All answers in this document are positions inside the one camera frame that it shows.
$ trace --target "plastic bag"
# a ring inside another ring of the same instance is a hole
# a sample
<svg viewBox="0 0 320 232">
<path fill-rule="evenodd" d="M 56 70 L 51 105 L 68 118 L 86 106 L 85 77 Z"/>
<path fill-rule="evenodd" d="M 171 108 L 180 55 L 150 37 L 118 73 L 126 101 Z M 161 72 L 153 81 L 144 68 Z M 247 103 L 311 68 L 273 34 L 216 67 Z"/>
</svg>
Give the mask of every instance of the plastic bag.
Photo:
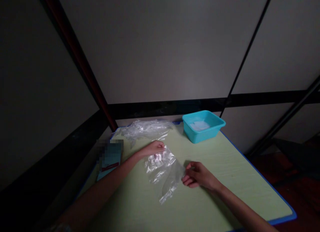
<svg viewBox="0 0 320 232">
<path fill-rule="evenodd" d="M 160 204 L 172 197 L 185 173 L 185 168 L 179 163 L 170 149 L 145 158 L 144 166 L 147 169 L 150 183 L 155 185 L 155 191 Z"/>
<path fill-rule="evenodd" d="M 147 138 L 153 140 L 164 140 L 173 123 L 167 120 L 134 121 L 130 126 L 121 128 L 121 135 L 126 137 L 131 147 L 137 139 Z"/>
</svg>

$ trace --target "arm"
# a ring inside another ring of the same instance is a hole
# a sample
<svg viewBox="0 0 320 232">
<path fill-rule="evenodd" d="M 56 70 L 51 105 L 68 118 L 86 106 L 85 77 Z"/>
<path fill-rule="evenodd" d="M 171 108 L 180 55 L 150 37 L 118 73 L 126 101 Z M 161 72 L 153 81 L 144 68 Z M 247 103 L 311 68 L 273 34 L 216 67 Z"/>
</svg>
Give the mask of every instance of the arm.
<svg viewBox="0 0 320 232">
<path fill-rule="evenodd" d="M 202 163 L 189 163 L 186 167 L 186 176 L 182 178 L 182 182 L 185 186 L 190 188 L 195 188 L 201 185 L 207 188 L 211 194 L 218 196 L 246 230 L 252 232 L 277 231 L 227 187 L 225 187 Z"/>
<path fill-rule="evenodd" d="M 73 231 L 85 229 L 136 163 L 145 156 L 160 153 L 164 150 L 163 142 L 154 141 L 133 154 L 124 163 L 89 188 L 60 216 L 56 224 L 69 225 Z"/>
</svg>

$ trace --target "hand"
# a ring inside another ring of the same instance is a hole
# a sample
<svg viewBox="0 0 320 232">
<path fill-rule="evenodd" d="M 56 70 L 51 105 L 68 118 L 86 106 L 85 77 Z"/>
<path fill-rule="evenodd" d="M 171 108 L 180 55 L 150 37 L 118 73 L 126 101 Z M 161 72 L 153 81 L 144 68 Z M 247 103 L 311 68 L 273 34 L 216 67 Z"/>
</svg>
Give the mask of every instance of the hand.
<svg viewBox="0 0 320 232">
<path fill-rule="evenodd" d="M 164 143 L 161 141 L 153 141 L 146 147 L 140 149 L 137 154 L 140 157 L 150 156 L 165 151 Z"/>
<path fill-rule="evenodd" d="M 200 162 L 190 162 L 186 167 L 186 175 L 182 182 L 189 188 L 195 188 L 199 185 L 215 192 L 223 187 L 222 183 Z"/>
</svg>

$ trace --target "teal plastic container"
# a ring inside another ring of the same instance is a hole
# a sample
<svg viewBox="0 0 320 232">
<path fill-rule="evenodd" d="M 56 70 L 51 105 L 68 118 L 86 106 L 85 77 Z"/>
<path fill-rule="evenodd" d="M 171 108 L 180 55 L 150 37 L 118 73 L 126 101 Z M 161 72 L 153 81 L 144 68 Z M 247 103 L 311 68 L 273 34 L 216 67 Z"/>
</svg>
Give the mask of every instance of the teal plastic container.
<svg viewBox="0 0 320 232">
<path fill-rule="evenodd" d="M 194 144 L 216 137 L 226 122 L 208 110 L 189 113 L 182 116 L 184 132 Z M 194 122 L 206 122 L 210 128 L 196 131 L 191 127 Z"/>
</svg>

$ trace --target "light green tabletop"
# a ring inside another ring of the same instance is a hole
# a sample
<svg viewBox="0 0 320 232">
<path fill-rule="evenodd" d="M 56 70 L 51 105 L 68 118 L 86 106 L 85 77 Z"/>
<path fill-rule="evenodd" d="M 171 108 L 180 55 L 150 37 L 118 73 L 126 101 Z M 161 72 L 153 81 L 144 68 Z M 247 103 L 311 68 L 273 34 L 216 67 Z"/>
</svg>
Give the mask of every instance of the light green tabletop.
<svg viewBox="0 0 320 232">
<path fill-rule="evenodd" d="M 131 149 L 124 139 L 123 160 L 150 140 L 137 140 Z M 174 127 L 164 143 L 181 164 L 202 162 L 225 186 L 267 221 L 293 214 L 291 208 L 261 177 L 229 140 L 219 132 L 215 138 L 193 144 L 183 133 L 183 123 Z M 94 184 L 98 167 L 81 193 Z M 231 231 L 241 225 L 218 199 L 204 189 L 182 183 L 173 197 L 161 205 L 154 185 L 140 161 L 89 226 L 89 231 Z"/>
</svg>

